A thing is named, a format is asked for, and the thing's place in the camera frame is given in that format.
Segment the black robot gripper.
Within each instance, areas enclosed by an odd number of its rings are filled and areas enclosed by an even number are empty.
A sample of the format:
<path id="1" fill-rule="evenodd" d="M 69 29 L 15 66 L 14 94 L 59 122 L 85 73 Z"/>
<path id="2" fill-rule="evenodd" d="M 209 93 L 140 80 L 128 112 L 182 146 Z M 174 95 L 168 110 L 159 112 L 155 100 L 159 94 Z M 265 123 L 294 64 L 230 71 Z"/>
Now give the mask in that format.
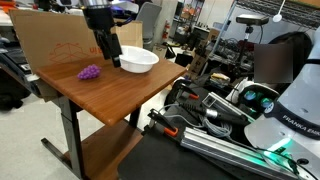
<path id="1" fill-rule="evenodd" d="M 83 9 L 83 14 L 88 27 L 91 30 L 97 30 L 94 32 L 94 36 L 104 59 L 107 60 L 111 57 L 114 67 L 120 67 L 121 62 L 119 56 L 122 54 L 122 50 L 118 36 L 116 34 L 110 34 L 108 38 L 106 38 L 105 34 L 102 31 L 99 31 L 104 30 L 109 32 L 115 25 L 111 8 L 106 6 L 86 7 Z"/>

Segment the white Franka robot arm base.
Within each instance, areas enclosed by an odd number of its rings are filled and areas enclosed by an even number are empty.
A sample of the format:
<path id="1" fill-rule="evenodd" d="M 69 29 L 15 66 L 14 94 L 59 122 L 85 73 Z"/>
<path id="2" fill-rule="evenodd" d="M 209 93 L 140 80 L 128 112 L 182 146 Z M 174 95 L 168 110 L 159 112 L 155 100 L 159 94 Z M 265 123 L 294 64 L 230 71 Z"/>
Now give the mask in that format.
<path id="1" fill-rule="evenodd" d="M 298 76 L 244 132 L 270 162 L 299 180 L 320 180 L 320 28 Z"/>

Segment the robot arm wrist link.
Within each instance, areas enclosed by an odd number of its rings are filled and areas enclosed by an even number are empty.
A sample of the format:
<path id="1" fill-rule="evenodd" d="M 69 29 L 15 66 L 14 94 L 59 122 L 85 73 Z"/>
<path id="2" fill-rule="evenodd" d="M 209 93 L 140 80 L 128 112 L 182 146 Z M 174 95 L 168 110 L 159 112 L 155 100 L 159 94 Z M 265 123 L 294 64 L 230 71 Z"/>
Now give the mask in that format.
<path id="1" fill-rule="evenodd" d="M 94 8 L 116 6 L 133 13 L 139 11 L 139 6 L 137 4 L 125 0 L 79 0 L 79 4 L 84 7 Z"/>

